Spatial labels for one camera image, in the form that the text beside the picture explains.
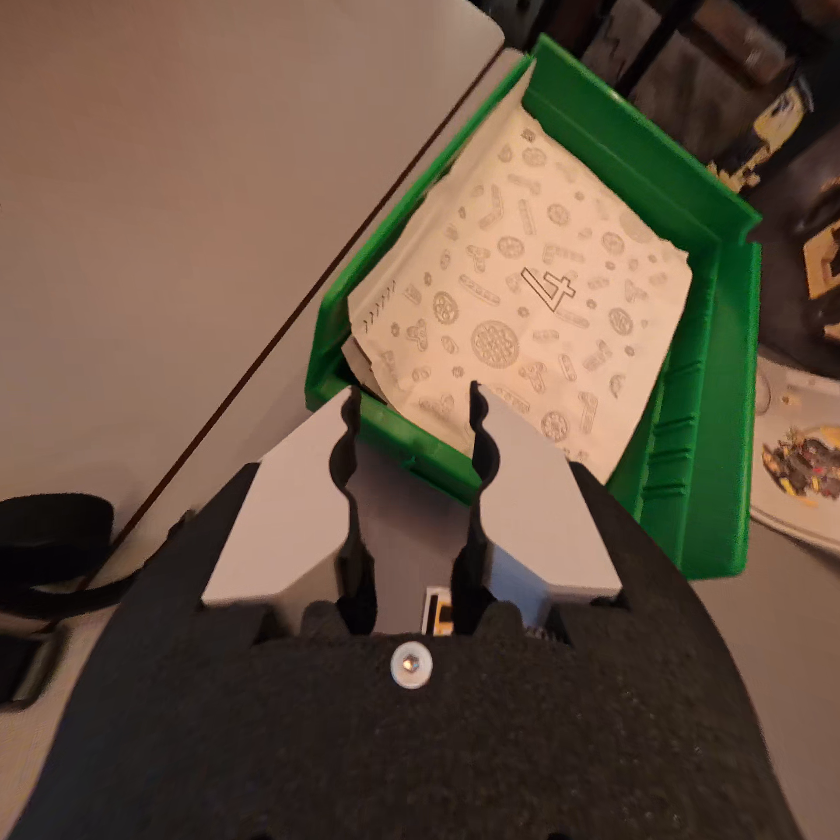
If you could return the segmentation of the small yellow printed card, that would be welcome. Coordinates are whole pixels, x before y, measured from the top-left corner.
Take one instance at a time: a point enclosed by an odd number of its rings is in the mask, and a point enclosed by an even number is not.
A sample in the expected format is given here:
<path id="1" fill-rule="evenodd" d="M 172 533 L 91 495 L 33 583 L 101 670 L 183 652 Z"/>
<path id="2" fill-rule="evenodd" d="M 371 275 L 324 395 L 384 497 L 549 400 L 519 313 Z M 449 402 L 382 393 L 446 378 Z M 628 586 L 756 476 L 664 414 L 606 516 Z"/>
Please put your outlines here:
<path id="1" fill-rule="evenodd" d="M 429 637 L 448 637 L 454 632 L 452 595 L 446 586 L 429 585 L 425 591 L 420 632 Z"/>

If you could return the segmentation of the instruction booklet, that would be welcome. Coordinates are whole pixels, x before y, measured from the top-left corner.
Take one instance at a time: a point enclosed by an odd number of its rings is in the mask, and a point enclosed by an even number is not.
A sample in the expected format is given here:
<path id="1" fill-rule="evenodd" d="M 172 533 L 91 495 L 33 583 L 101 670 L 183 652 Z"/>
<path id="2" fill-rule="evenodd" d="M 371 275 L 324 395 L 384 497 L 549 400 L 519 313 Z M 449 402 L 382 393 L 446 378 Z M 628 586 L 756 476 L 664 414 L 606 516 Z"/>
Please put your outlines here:
<path id="1" fill-rule="evenodd" d="M 839 383 L 758 358 L 751 515 L 839 555 Z"/>

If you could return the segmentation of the green plastic bin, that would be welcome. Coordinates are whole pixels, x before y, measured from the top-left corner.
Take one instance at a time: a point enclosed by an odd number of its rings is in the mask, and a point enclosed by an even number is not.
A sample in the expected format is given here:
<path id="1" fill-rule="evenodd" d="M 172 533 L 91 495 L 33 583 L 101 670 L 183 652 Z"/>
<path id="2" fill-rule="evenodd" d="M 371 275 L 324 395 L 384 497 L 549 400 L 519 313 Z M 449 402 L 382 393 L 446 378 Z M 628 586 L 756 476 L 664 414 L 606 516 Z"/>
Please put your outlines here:
<path id="1" fill-rule="evenodd" d="M 392 247 L 480 122 L 536 64 L 524 107 L 659 234 L 689 251 L 694 279 L 664 372 L 607 483 L 690 580 L 740 574 L 749 546 L 760 215 L 551 37 L 497 85 L 374 226 L 321 301 L 304 394 L 310 411 L 358 380 L 343 360 L 350 293 Z"/>

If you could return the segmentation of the large printed paper bag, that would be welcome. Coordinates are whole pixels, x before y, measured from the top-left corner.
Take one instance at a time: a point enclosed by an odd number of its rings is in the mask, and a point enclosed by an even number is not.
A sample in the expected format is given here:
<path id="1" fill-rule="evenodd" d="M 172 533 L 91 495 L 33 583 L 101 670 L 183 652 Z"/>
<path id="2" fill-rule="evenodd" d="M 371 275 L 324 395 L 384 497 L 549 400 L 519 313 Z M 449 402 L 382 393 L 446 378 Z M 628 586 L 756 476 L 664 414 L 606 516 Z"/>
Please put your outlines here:
<path id="1" fill-rule="evenodd" d="M 509 100 L 351 293 L 350 324 L 385 401 L 445 444 L 471 454 L 477 381 L 607 482 L 691 280 L 686 252 Z"/>

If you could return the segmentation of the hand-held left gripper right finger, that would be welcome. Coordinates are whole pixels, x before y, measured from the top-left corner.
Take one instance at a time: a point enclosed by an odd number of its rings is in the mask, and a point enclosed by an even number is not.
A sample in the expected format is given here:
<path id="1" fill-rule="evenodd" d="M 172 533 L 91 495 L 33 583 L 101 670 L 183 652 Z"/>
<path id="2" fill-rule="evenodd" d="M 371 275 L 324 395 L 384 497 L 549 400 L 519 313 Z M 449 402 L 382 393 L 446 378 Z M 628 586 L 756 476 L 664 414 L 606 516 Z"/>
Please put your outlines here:
<path id="1" fill-rule="evenodd" d="M 451 574 L 454 625 L 509 602 L 524 625 L 564 603 L 612 605 L 622 584 L 564 453 L 488 386 L 469 385 L 479 488 Z"/>

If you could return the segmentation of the grey desk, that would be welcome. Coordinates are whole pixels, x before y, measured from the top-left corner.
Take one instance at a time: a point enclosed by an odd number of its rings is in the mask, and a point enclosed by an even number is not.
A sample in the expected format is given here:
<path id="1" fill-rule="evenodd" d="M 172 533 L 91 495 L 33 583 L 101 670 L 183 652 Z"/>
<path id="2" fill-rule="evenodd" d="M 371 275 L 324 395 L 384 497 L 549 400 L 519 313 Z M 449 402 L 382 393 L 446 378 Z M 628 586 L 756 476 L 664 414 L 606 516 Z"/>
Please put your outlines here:
<path id="1" fill-rule="evenodd" d="M 339 259 L 278 344 L 259 362 L 203 440 L 165 482 L 162 493 L 127 522 L 112 559 L 93 581 L 110 583 L 139 569 L 184 513 L 199 508 L 235 468 L 256 459 L 300 425 L 303 378 L 325 286 L 361 248 Z M 380 612 L 376 629 L 406 632 L 419 625 L 426 585 L 445 583 L 455 554 L 455 526 L 466 525 L 456 502 L 388 465 L 360 445 L 351 488 L 362 503 L 363 534 L 376 558 Z M 806 771 L 838 777 L 838 560 L 762 524 L 750 527 L 749 565 L 739 577 L 694 588 L 741 669 L 783 783 L 806 782 Z M 2 835 L 34 788 L 70 693 L 102 629 L 109 607 L 59 627 L 68 641 L 55 676 L 27 710 L 2 713 Z"/>

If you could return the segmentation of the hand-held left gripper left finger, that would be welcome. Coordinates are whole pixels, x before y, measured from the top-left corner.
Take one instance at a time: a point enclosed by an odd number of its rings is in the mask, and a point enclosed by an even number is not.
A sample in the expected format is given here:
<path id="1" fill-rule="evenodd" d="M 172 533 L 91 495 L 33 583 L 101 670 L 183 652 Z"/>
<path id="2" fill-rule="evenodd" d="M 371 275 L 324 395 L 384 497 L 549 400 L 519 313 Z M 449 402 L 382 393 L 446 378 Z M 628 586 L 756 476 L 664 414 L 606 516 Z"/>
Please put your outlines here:
<path id="1" fill-rule="evenodd" d="M 303 611 L 343 597 L 376 609 L 373 559 L 348 489 L 361 396 L 358 387 L 344 387 L 262 456 L 203 604 Z"/>

